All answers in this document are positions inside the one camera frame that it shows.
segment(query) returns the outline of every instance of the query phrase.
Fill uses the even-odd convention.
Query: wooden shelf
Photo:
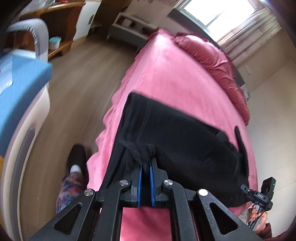
[[[42,8],[34,12],[29,12],[21,16],[21,18],[26,18],[26,17],[31,17],[31,16],[37,16],[40,17],[42,14],[60,10],[60,9],[65,9],[65,8],[72,8],[72,7],[82,7],[85,5],[85,2],[73,2],[73,3],[65,3],[65,4],[56,4],[51,7],[47,8]]]
[[[58,49],[48,50],[48,58],[50,59],[51,57],[55,56],[57,53],[61,52],[62,50],[68,50],[68,49],[70,50],[72,42],[73,40],[60,42]]]

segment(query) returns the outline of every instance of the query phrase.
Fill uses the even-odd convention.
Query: curtain
[[[281,26],[275,15],[263,7],[217,43],[233,64],[238,66],[280,30]]]

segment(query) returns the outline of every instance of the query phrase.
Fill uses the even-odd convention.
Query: wooden cabinet
[[[107,33],[109,27],[114,22],[117,14],[122,11],[122,8],[126,5],[126,2],[130,3],[131,0],[103,0],[100,5],[94,20],[101,23],[101,33]]]
[[[62,38],[60,47],[57,50],[48,51],[48,58],[51,58],[59,52],[66,54],[70,51],[73,37],[76,34],[77,20],[84,4],[84,0],[77,0],[76,2],[70,2],[67,4],[57,4],[22,15],[20,20],[40,18],[47,25],[49,38],[55,36]],[[28,41],[26,49],[34,50],[31,49],[32,46],[34,46],[32,40],[33,39],[31,38],[31,40]]]

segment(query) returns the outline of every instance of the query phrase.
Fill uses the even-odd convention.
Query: pink pillow
[[[224,89],[247,125],[250,120],[250,112],[242,89],[235,83],[232,66],[226,55],[212,43],[197,36],[178,36],[175,38],[175,42],[195,58]]]

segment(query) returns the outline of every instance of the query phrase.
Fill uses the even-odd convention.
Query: sleeve
[[[260,233],[258,233],[258,235],[260,238],[264,240],[272,238],[270,223],[267,223],[265,229],[263,229]]]

